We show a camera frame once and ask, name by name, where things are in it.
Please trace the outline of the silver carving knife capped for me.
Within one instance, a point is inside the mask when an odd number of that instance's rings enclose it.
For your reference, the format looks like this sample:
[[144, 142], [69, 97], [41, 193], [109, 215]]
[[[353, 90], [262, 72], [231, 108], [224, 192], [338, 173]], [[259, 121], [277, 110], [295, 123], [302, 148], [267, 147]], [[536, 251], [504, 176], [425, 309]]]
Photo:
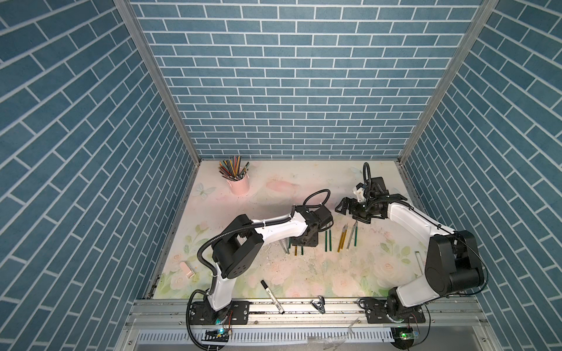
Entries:
[[352, 241], [354, 240], [354, 237], [355, 237], [356, 231], [357, 231], [357, 225], [358, 225], [358, 222], [355, 221], [351, 230], [349, 231], [349, 238], [348, 238], [347, 245], [346, 245], [347, 250], [350, 249]]

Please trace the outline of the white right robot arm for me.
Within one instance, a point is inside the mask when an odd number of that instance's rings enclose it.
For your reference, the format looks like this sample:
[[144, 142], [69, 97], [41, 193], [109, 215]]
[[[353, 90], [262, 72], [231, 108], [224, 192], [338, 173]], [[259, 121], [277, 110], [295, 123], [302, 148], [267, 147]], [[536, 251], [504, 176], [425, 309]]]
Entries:
[[354, 195], [342, 199], [335, 211], [365, 224], [389, 219], [427, 245], [423, 274], [389, 291], [388, 310], [418, 307], [486, 284], [484, 264], [471, 232], [455, 230], [423, 214], [403, 195], [390, 193], [381, 177], [357, 184]]

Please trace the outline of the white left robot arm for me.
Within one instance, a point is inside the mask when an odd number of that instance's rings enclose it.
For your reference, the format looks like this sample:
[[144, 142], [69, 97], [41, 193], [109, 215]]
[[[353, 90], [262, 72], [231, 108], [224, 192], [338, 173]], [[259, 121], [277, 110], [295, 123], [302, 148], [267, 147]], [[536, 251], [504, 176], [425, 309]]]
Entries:
[[316, 247], [318, 234], [331, 225], [332, 212], [324, 205], [294, 206], [289, 214], [272, 219], [237, 216], [198, 250], [198, 260], [212, 271], [207, 306], [216, 312], [229, 307], [236, 279], [250, 268], [262, 246], [288, 238], [292, 246]]

